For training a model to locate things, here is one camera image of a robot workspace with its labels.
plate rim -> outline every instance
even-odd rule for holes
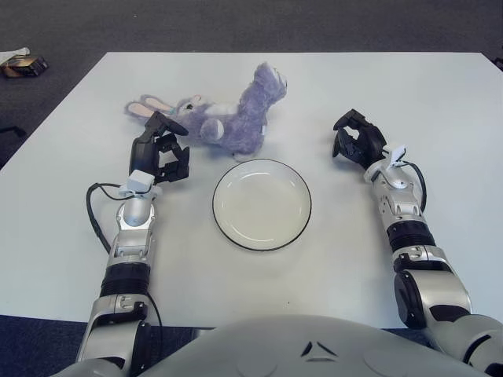
[[[218,187],[220,186],[220,182],[222,181],[222,179],[228,174],[230,173],[231,170],[234,170],[238,167],[240,167],[241,165],[245,164],[245,163],[252,163],[252,162],[255,162],[255,161],[271,161],[273,163],[280,163],[281,165],[284,165],[285,167],[287,167],[288,169],[292,170],[295,174],[297,174],[300,178],[300,180],[304,183],[304,186],[306,187],[307,189],[307,195],[309,196],[309,214],[307,215],[307,220],[306,220],[306,224],[304,224],[304,226],[302,227],[302,229],[300,229],[300,232],[294,237],[292,238],[291,240],[289,240],[287,243],[283,243],[281,246],[278,246],[278,247],[271,247],[269,249],[255,249],[253,247],[247,247],[247,246],[244,246],[240,243],[238,243],[237,241],[233,240],[232,238],[230,238],[229,236],[227,236],[227,233],[225,233],[222,229],[222,227],[220,226],[220,224],[218,223],[218,220],[217,220],[217,217],[215,215],[215,194],[217,192],[217,189]],[[288,246],[290,243],[292,243],[293,241],[297,240],[300,235],[302,233],[304,233],[304,230],[306,230],[306,227],[307,227],[307,224],[309,224],[309,220],[311,219],[311,213],[313,211],[313,197],[311,196],[311,191],[309,190],[309,186],[307,185],[306,181],[304,180],[303,176],[299,174],[299,172],[297,170],[295,170],[293,167],[290,167],[289,165],[287,165],[286,163],[283,163],[281,161],[277,161],[276,159],[250,159],[249,161],[244,161],[242,163],[238,163],[237,165],[231,167],[230,169],[228,169],[221,177],[220,179],[218,180],[216,186],[215,186],[215,189],[213,190],[213,196],[211,197],[211,212],[213,213],[213,219],[215,220],[215,223],[216,225],[218,226],[218,229],[220,229],[220,232],[228,239],[230,240],[232,243],[234,243],[235,245],[239,246],[239,247],[243,247],[244,249],[246,250],[250,250],[250,251],[259,251],[259,252],[263,252],[263,251],[274,251],[274,250],[277,250],[277,249],[281,249],[282,247],[285,247],[285,246]]]

dark carpet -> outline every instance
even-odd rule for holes
[[[0,78],[0,129],[30,135],[107,51],[456,51],[503,55],[494,0],[0,0],[0,51],[28,46],[50,69]],[[26,137],[0,134],[0,167]],[[0,375],[73,362],[84,324],[0,316]],[[397,330],[419,342],[420,333]],[[165,355],[190,340],[165,328]]]

pink bunny ear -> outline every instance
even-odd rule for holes
[[[150,118],[154,111],[139,102],[130,102],[126,105],[126,112],[133,116]]]
[[[159,110],[160,112],[163,112],[165,114],[173,114],[174,113],[174,107],[166,104],[162,100],[160,100],[157,97],[150,96],[148,94],[144,94],[141,96],[140,99],[143,104],[145,104],[147,107],[153,109],[153,110]]]

purple plush toy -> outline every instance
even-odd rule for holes
[[[194,96],[181,100],[174,108],[157,97],[145,95],[140,101],[127,104],[126,112],[142,120],[154,111],[162,112],[184,126],[188,137],[221,145],[236,159],[244,160],[262,146],[266,113],[285,94],[285,78],[268,63],[262,63],[237,105],[215,104]]]

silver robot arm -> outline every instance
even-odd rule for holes
[[[343,128],[359,130],[357,140]],[[362,165],[372,185],[396,272],[398,314],[409,328],[424,329],[439,351],[489,375],[503,375],[503,324],[472,314],[468,292],[437,247],[423,210],[424,180],[417,167],[403,160],[405,146],[385,145],[380,131],[355,110],[334,127],[338,130],[334,155],[341,153]],[[416,197],[412,179],[402,167],[410,165],[422,180],[422,198]]]
[[[112,197],[125,202],[117,210],[119,231],[111,247],[94,218],[90,196],[97,188],[118,185],[94,184],[89,188],[88,214],[108,252],[108,263],[77,363],[58,377],[136,376],[149,367],[151,327],[145,318],[151,303],[156,308],[148,292],[154,255],[152,231],[156,221],[153,200],[162,193],[158,183],[189,176],[189,148],[181,149],[175,136],[187,133],[176,122],[155,112],[145,124],[145,132],[134,140],[130,176],[127,183],[119,187],[121,198]],[[165,152],[173,152],[176,160],[160,167],[160,153]]]

